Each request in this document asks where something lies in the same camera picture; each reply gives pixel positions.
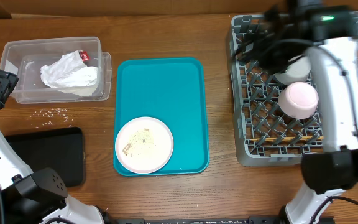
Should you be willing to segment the grey small plate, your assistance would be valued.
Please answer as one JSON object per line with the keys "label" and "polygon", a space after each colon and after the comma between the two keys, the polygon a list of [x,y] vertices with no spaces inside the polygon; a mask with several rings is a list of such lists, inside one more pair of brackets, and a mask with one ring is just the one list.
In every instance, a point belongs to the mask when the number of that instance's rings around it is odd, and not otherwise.
{"label": "grey small plate", "polygon": [[311,64],[309,58],[304,55],[293,57],[289,61],[289,66],[283,72],[276,73],[275,78],[284,85],[295,82],[305,82],[309,77]]}

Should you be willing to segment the pink bowl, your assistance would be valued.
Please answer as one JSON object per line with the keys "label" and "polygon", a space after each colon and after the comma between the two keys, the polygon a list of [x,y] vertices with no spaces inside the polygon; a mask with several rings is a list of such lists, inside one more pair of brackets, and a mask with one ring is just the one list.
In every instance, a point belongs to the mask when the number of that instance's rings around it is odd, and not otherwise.
{"label": "pink bowl", "polygon": [[278,96],[280,109],[289,117],[296,119],[312,116],[317,110],[318,101],[316,89],[304,82],[290,84]]}

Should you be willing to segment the white napkin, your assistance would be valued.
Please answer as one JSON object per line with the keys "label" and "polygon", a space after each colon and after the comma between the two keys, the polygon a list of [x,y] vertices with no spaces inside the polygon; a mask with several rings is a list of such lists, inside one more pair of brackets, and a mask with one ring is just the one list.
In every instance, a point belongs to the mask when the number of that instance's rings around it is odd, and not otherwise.
{"label": "white napkin", "polygon": [[53,84],[61,78],[65,78],[67,75],[78,71],[79,69],[85,68],[80,51],[62,55],[62,57],[51,65],[44,65],[40,69],[40,78],[43,83],[50,88],[53,88]]}
{"label": "white napkin", "polygon": [[83,67],[53,81],[50,87],[63,88],[63,93],[91,96],[98,87],[98,68]]}

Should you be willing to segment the red wrapper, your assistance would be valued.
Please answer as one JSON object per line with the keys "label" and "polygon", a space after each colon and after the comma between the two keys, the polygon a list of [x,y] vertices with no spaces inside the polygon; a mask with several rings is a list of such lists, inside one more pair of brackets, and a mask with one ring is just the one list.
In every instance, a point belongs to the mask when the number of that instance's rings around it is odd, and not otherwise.
{"label": "red wrapper", "polygon": [[86,51],[79,50],[78,53],[79,53],[79,56],[83,62],[86,62],[90,59],[90,56],[88,55],[88,53]]}

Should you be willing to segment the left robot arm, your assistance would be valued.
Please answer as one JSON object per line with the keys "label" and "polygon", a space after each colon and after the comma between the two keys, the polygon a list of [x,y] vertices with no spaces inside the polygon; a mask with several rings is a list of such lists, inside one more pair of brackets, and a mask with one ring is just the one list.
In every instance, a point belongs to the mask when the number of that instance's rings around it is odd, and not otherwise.
{"label": "left robot arm", "polygon": [[[0,70],[0,109],[19,78]],[[114,223],[109,213],[68,194],[51,168],[33,172],[0,131],[0,223]]]}

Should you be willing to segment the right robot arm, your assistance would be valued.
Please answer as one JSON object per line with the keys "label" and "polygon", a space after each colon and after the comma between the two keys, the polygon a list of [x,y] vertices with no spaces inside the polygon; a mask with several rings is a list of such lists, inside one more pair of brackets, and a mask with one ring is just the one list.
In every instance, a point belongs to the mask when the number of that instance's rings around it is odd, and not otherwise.
{"label": "right robot arm", "polygon": [[243,166],[301,166],[301,188],[267,223],[323,223],[358,183],[358,12],[287,5],[232,19],[236,154]]}

